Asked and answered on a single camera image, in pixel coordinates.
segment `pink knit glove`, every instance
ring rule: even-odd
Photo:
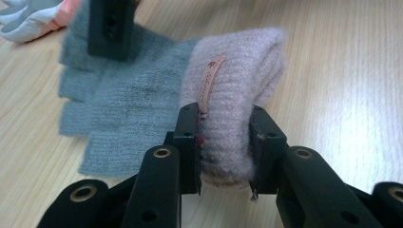
[[[0,11],[0,35],[24,43],[65,27],[74,16],[81,0],[9,1],[12,6]]]
[[[196,45],[180,105],[199,102],[199,110],[208,112],[201,119],[205,183],[242,189],[253,178],[249,119],[253,105],[266,105],[283,74],[283,42],[281,30],[263,28],[203,38]]]

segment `light wood surface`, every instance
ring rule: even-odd
[[[288,67],[266,109],[290,145],[315,149],[371,192],[403,182],[402,11],[398,0],[144,0],[135,20],[178,40],[284,28]],[[88,178],[77,173],[86,140],[58,135],[64,34],[23,45],[0,38],[1,227],[35,227],[65,187]],[[281,227],[275,198],[250,196],[184,196],[182,227]]]

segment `metal rivet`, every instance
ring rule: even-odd
[[[83,185],[70,194],[70,200],[73,202],[82,202],[92,198],[97,192],[97,187],[92,184]]]
[[[160,158],[160,159],[166,158],[170,154],[171,154],[171,151],[167,148],[161,148],[161,149],[154,151],[154,157]]]
[[[403,202],[403,188],[400,187],[390,187],[388,189],[389,194],[396,200]]]
[[[297,150],[296,151],[297,156],[303,159],[311,159],[312,158],[312,153],[307,151],[307,150]]]

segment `knitted texture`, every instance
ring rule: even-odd
[[[204,182],[243,188],[252,179],[249,119],[253,105],[264,106],[280,80],[283,41],[281,30],[264,28],[207,37],[196,45],[182,84],[181,105],[198,100],[207,65],[226,56],[213,84],[208,117],[201,120]]]
[[[88,15],[84,0],[63,44],[59,89],[70,98],[60,133],[88,136],[80,172],[136,173],[144,152],[174,130],[180,107],[198,101],[207,65],[224,55],[208,117],[201,120],[201,176],[215,186],[247,186],[254,175],[249,118],[253,105],[268,102],[284,69],[282,31],[253,29],[178,43],[135,25],[129,57],[121,63],[86,54]]]
[[[83,1],[63,43],[59,95],[70,98],[60,133],[88,136],[80,172],[127,177],[149,148],[175,129],[182,77],[197,40],[175,43],[135,25],[128,59],[86,53],[88,1]]]

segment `pink fabric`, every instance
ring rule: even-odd
[[[61,27],[67,26],[74,17],[80,3],[81,0],[64,0],[53,20],[42,29],[38,37],[43,36],[52,30],[57,30]]]
[[[205,68],[217,56],[226,56],[212,88],[208,118],[201,119],[205,183],[243,189],[253,178],[249,119],[253,105],[266,105],[283,74],[283,42],[281,30],[264,28],[207,37],[196,45],[182,84],[181,106],[198,101]]]

